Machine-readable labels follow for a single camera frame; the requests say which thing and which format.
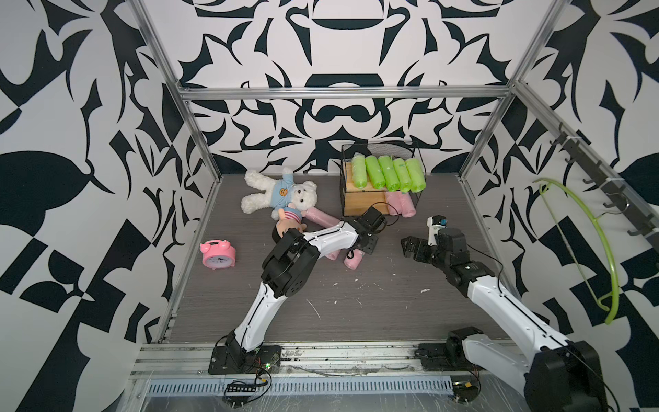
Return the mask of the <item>green trash bag roll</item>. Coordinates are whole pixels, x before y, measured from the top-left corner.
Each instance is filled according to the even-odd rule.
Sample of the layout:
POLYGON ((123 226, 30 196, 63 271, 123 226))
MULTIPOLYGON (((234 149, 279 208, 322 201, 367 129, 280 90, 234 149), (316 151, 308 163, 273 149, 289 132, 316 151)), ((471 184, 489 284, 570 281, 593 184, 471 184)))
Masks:
POLYGON ((411 192, 423 192, 426 187, 425 169, 418 158, 410 158, 405 161, 408 175, 410 177, 411 192))
POLYGON ((355 188, 362 190, 367 187, 367 165, 366 157, 361 153, 355 153, 352 161, 352 182, 355 188))
POLYGON ((386 179, 379 165, 379 159, 376 156, 367 156, 365 163, 372 187, 376 190, 386 187, 386 179))
POLYGON ((403 193, 409 192, 412 188, 412 180, 405 159, 395 158, 393 167, 399 181, 400 191, 403 193))
POLYGON ((394 168, 393 159, 390 156, 379 156, 378 161, 387 190, 397 192, 400 189, 400 180, 394 168))

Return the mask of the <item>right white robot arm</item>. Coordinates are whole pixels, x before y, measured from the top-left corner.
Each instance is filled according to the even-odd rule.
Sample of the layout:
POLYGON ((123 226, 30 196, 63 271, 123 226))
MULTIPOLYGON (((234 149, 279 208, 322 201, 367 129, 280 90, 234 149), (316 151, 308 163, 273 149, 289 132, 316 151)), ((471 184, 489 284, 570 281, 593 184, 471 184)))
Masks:
POLYGON ((428 240, 401 241, 403 256, 430 264, 464 297, 480 307, 517 345, 504 348, 475 327, 452 331, 439 348, 424 347, 425 363, 472 364, 489 371, 524 397, 532 411, 607 411, 607 386, 598 353, 575 342, 536 316, 484 263, 470 257, 456 228, 434 230, 428 240))

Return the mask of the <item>pink alarm clock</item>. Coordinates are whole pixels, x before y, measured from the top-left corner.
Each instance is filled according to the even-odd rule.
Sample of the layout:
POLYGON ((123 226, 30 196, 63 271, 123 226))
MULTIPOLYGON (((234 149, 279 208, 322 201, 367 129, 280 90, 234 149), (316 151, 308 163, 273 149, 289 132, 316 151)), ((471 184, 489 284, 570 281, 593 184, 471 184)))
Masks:
POLYGON ((233 268, 236 263, 236 249, 228 240, 209 240, 199 246, 202 263, 212 270, 233 268))

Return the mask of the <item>green plastic hanger hoop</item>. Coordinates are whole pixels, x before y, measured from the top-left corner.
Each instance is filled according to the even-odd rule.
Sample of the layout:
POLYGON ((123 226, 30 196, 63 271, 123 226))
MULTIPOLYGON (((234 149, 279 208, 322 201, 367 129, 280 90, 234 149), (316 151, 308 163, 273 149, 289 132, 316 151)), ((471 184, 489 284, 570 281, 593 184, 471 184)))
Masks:
POLYGON ((593 326, 610 325, 621 309, 619 264, 599 217, 574 190, 551 178, 538 178, 539 200, 548 219, 539 237, 559 273, 566 303, 573 298, 593 326))

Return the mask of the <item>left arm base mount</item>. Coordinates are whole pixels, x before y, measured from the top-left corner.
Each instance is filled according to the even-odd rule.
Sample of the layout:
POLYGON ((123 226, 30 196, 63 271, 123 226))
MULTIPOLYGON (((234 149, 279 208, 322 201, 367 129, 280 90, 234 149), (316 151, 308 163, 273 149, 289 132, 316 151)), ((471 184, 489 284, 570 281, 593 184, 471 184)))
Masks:
POLYGON ((279 367, 282 347, 279 345, 262 345, 251 352, 240 347, 215 346, 212 351, 208 374, 252 374, 260 369, 269 370, 279 367))

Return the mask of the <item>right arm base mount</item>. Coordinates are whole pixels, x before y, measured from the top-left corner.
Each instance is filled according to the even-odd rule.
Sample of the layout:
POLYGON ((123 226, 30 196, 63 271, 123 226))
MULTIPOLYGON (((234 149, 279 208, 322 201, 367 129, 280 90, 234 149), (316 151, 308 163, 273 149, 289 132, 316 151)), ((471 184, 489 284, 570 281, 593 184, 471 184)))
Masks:
POLYGON ((424 371, 470 371, 475 365, 469 362, 463 350, 463 341, 480 335, 482 330, 474 326, 451 331, 444 343, 421 343, 415 350, 424 371))

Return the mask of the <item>round-face plush doll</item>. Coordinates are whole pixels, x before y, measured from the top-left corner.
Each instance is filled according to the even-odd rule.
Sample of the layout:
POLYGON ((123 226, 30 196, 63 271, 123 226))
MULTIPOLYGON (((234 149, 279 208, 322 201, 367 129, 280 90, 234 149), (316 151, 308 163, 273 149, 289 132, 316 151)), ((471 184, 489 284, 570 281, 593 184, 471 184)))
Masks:
POLYGON ((272 231, 272 238, 274 242, 278 242, 285 233, 290 229, 295 229, 300 233, 304 233, 307 225, 303 223, 305 212, 295 209, 293 206, 286 206, 274 210, 274 218, 276 225, 272 231))

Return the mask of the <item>black wall hook rail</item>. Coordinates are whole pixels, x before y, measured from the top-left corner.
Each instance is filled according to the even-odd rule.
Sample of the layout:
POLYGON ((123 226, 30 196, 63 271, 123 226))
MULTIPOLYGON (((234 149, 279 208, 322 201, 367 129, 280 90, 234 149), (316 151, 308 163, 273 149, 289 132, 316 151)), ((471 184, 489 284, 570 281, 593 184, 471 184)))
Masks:
POLYGON ((607 197, 605 213, 623 215, 633 227, 627 233, 631 237, 642 236, 658 252, 658 212, 633 189, 631 183, 563 122, 559 122, 558 135, 551 145, 566 151, 567 165, 576 164, 585 173, 585 185, 597 188, 607 197))

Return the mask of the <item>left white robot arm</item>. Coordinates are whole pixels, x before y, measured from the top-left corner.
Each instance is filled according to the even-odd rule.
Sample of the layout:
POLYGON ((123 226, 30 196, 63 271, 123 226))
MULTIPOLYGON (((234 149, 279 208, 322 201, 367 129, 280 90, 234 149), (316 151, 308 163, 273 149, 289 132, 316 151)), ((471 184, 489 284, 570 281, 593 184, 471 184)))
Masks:
POLYGON ((360 216, 316 232, 286 231, 264 259, 257 296, 240 325, 228 333, 225 346, 241 355, 255 351, 283 303, 305 286, 319 259, 341 250, 371 254, 385 227, 385 216, 370 207, 360 216))

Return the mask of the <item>pink trash bag roll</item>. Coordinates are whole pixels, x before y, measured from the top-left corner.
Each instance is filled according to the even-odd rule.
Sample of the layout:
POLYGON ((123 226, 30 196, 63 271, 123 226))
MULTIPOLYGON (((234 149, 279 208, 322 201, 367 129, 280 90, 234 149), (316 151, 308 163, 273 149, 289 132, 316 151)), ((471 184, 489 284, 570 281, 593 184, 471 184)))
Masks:
POLYGON ((363 260, 365 253, 360 249, 353 249, 347 252, 343 264, 350 270, 356 271, 363 260))
POLYGON ((402 207, 401 215, 404 218, 410 218, 416 215, 414 201, 408 192, 400 192, 400 204, 402 207))
POLYGON ((329 259, 329 260, 335 261, 335 260, 337 260, 337 258, 339 257, 339 255, 340 255, 340 251, 339 251, 339 250, 336 250, 336 251, 334 251, 334 252, 331 252, 331 253, 327 254, 326 257, 327 257, 327 259, 329 259))
POLYGON ((386 192, 385 201, 390 216, 400 216, 403 212, 400 192, 386 192))
POLYGON ((305 212, 305 218, 312 223, 315 223, 322 228, 332 228, 336 226, 340 220, 334 216, 328 215, 317 208, 310 208, 305 212))

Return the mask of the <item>white teddy bear blue shirt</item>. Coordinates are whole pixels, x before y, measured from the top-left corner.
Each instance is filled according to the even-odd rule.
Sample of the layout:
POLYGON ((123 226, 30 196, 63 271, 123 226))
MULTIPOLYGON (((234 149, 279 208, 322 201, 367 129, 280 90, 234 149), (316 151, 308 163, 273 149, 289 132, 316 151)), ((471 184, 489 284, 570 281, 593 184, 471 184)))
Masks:
POLYGON ((273 220, 279 219, 279 210, 294 208, 306 212, 317 205, 317 184, 313 181, 295 183, 293 171, 284 168, 281 178, 274 179, 248 170, 245 183, 258 193, 252 193, 241 199, 240 207, 245 214, 253 214, 261 209, 269 209, 273 220))

